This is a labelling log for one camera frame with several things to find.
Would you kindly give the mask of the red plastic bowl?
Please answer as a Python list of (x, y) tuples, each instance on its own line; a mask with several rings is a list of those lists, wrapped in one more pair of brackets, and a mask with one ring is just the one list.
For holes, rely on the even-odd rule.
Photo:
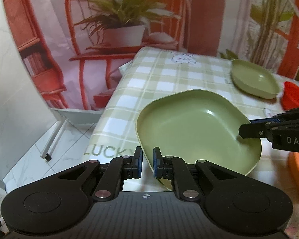
[(291, 110), (299, 107), (299, 87), (296, 84), (290, 81), (284, 82), (281, 105), (284, 110)]

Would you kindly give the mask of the large green plate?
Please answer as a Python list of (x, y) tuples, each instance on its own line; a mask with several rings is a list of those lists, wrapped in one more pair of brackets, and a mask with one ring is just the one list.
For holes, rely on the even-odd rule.
[(248, 118), (223, 96), (206, 90), (189, 90), (146, 105), (136, 121), (139, 143), (154, 168), (153, 149), (163, 156), (182, 158), (188, 164), (207, 160), (248, 175), (261, 157), (260, 139), (243, 139), (239, 127)]

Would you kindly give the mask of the small green plate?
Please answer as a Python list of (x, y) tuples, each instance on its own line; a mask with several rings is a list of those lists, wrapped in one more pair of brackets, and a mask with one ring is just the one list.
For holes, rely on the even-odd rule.
[(263, 67), (241, 59), (233, 59), (231, 78), (242, 91), (263, 99), (274, 99), (280, 92), (274, 76)]

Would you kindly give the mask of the white board on stand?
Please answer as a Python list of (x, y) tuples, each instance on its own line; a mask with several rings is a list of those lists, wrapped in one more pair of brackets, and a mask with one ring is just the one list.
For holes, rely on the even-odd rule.
[(0, 0), (0, 180), (56, 122), (25, 70)]

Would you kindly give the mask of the checkered rabbit tablecloth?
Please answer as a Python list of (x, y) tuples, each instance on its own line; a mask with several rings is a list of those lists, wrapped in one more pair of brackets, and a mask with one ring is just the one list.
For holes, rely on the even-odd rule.
[[(231, 82), (231, 62), (180, 52), (143, 48), (132, 60), (126, 73), (107, 104), (83, 161), (99, 159), (109, 162), (121, 155), (133, 154), (139, 145), (136, 119), (150, 102), (186, 90), (208, 90), (220, 94), (233, 103), (249, 119), (265, 118), (282, 112), (279, 93), (277, 101), (260, 99), (239, 91)], [(262, 156), (254, 177), (290, 194), (297, 194), (296, 183), (287, 168), (288, 152), (270, 149), (269, 142), (261, 140)], [(148, 163), (143, 163), (141, 179), (124, 183), (124, 190), (166, 190), (153, 177)]]

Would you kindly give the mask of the printed chair backdrop curtain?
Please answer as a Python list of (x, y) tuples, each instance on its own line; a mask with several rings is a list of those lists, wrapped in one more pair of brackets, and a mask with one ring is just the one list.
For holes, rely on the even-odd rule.
[(243, 59), (299, 80), (299, 0), (3, 0), (21, 59), (55, 109), (98, 110), (143, 47)]

